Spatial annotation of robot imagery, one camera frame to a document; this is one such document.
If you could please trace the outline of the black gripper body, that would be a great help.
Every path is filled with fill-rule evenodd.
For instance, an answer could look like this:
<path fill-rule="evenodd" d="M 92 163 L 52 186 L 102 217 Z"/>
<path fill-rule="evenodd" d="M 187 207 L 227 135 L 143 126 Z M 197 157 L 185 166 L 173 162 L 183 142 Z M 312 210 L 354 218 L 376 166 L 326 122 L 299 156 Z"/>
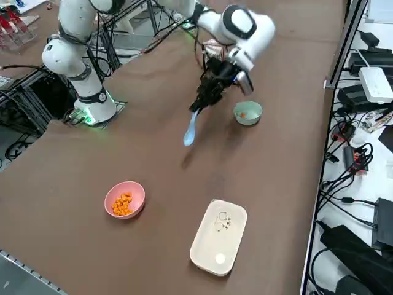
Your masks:
<path fill-rule="evenodd" d="M 225 86 L 236 84 L 238 66 L 227 60 L 208 58 L 204 75 L 207 78 L 223 82 Z"/>

